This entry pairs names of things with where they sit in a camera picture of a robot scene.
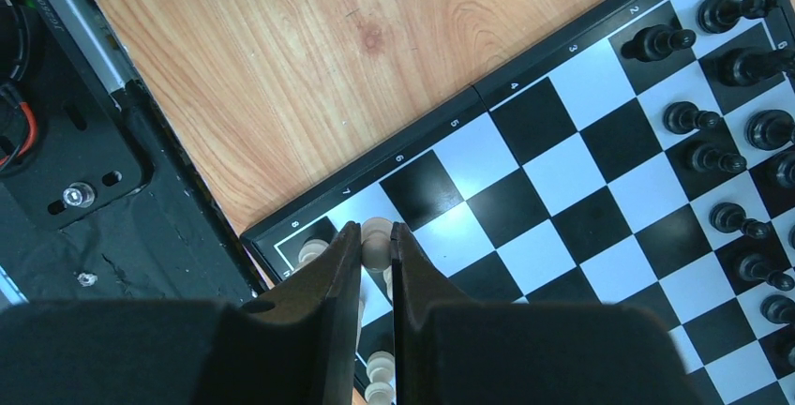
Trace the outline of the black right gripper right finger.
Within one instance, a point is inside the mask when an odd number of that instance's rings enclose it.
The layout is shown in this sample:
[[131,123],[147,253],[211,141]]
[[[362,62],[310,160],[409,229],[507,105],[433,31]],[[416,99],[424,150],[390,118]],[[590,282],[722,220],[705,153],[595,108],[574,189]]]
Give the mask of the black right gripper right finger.
[[650,312],[597,303],[483,302],[391,232],[401,404],[697,404]]

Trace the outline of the black white chess board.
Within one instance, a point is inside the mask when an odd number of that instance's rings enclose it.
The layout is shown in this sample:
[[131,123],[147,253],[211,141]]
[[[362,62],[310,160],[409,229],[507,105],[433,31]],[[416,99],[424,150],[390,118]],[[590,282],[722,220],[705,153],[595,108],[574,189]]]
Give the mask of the black white chess board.
[[[242,234],[274,281],[350,222],[407,224],[473,298],[651,310],[706,404],[794,400],[794,10],[607,0]],[[657,24],[696,32],[644,63]]]

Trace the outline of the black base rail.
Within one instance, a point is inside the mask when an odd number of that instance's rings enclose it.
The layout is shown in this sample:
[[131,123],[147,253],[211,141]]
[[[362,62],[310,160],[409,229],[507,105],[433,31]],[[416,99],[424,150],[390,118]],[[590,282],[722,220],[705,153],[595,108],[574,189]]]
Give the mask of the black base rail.
[[1,304],[264,292],[95,0],[1,0]]

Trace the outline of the black chess piece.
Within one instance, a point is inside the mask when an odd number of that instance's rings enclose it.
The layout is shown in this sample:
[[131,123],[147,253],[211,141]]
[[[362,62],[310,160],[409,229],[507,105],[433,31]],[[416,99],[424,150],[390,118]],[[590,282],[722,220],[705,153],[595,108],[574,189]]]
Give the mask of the black chess piece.
[[778,0],[704,0],[697,11],[697,23],[707,33],[722,34],[741,19],[762,19],[777,7]]

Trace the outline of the white chess pawn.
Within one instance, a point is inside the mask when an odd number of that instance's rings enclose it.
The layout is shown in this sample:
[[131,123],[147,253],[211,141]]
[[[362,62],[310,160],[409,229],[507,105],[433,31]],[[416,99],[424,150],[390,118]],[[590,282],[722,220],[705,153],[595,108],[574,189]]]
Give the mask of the white chess pawn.
[[302,269],[305,265],[311,263],[328,248],[329,244],[322,239],[311,239],[301,247],[298,254],[298,264],[295,270]]

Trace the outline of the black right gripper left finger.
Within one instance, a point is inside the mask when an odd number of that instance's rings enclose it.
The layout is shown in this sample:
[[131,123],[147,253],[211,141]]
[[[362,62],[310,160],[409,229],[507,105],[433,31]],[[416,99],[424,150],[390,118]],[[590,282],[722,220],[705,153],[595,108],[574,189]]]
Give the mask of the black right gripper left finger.
[[348,404],[361,228],[237,307],[36,301],[1,315],[5,404]]

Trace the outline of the black chess pawn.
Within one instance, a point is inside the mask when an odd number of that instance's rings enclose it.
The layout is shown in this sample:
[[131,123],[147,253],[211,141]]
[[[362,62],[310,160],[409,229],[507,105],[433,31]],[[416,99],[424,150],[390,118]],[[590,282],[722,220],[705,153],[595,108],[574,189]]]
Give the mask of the black chess pawn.
[[674,52],[690,49],[696,39],[693,30],[657,24],[638,31],[622,46],[621,55],[644,63],[661,61]]

